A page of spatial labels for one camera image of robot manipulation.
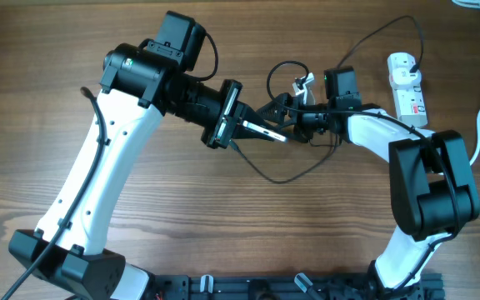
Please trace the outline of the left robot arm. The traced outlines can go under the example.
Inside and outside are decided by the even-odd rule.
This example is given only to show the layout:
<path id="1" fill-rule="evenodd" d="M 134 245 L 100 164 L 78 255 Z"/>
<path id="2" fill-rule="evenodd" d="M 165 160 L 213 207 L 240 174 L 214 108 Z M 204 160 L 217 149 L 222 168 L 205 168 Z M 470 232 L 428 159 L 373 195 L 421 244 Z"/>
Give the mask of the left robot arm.
<path id="1" fill-rule="evenodd" d="M 208 39 L 194 19 L 168 12 L 154 39 L 123 43 L 105 57 L 100 92 L 82 89 L 95 115 L 62 190 L 33 230 L 12 235 L 10 253 L 26 276 L 78 299 L 156 298 L 155 277 L 108 251 L 106 241 L 132 166 L 164 115 L 201 126 L 209 148 L 240 138 L 282 139 L 239 101 L 239 82 L 213 90 L 192 75 Z"/>

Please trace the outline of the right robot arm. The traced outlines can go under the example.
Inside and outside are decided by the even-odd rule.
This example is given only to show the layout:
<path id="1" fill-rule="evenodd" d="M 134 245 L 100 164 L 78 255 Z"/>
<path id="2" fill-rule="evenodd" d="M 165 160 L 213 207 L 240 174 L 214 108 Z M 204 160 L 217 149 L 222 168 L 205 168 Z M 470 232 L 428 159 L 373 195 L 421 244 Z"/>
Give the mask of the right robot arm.
<path id="1" fill-rule="evenodd" d="M 294 82 L 294 94 L 271 96 L 258 114 L 293 138 L 308 142 L 329 131 L 366 148 L 389 166 L 394 233 L 370 268 L 367 294 L 395 298 L 417 289 L 438 247 L 452 241 L 480 214 L 480 199 L 462 136 L 407 125 L 374 104 L 364 104 L 352 67 L 324 73 L 327 102 L 310 96 L 311 77 Z"/>

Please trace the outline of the teal screen smartphone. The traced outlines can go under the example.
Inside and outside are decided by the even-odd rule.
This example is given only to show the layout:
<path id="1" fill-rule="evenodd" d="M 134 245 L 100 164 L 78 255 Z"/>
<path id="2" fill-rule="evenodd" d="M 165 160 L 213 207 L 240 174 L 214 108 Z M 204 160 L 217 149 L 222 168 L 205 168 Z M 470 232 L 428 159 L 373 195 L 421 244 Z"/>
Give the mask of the teal screen smartphone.
<path id="1" fill-rule="evenodd" d="M 257 124 L 254 124 L 249 121 L 243 121 L 242 126 L 252 132 L 262 134 L 264 137 L 271 138 L 272 140 L 279 141 L 285 143 L 288 139 L 283 136 L 282 134 L 276 133 L 270 129 L 265 127 L 261 127 Z"/>

